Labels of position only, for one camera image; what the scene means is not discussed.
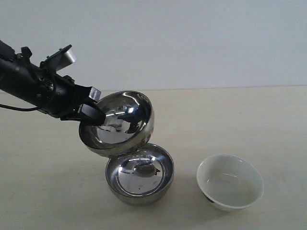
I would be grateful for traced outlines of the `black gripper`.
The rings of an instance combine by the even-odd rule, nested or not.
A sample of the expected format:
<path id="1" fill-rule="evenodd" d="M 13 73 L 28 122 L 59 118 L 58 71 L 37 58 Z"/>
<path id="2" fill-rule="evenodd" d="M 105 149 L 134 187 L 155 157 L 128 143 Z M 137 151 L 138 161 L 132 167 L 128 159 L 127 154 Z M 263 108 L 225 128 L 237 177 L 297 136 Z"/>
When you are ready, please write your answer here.
<path id="1" fill-rule="evenodd" d="M 34 87 L 34 96 L 26 98 L 30 92 L 28 85 L 19 98 L 34 104 L 33 108 L 18 108 L 21 112 L 40 111 L 61 121 L 77 121 L 88 125 L 102 125 L 106 114 L 93 102 L 98 102 L 101 92 L 95 87 L 84 87 L 74 83 L 74 80 L 66 75 L 58 75 L 50 69 L 39 68 L 37 77 L 42 77 L 38 86 Z"/>

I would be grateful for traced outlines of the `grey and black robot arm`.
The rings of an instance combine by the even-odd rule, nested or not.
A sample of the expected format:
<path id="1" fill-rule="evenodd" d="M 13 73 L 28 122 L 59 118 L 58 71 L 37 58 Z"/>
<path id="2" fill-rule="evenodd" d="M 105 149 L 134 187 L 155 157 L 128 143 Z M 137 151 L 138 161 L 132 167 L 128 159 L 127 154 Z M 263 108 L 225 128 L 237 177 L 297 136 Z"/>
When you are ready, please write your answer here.
<path id="1" fill-rule="evenodd" d="M 1 108 L 20 112 L 40 111 L 62 121 L 101 125 L 106 115 L 97 103 L 101 92 L 95 87 L 75 84 L 69 75 L 57 72 L 76 58 L 71 45 L 59 49 L 37 66 L 30 61 L 29 47 L 16 53 L 4 42 L 0 43 L 0 89 L 33 105 L 20 108 L 1 104 Z"/>

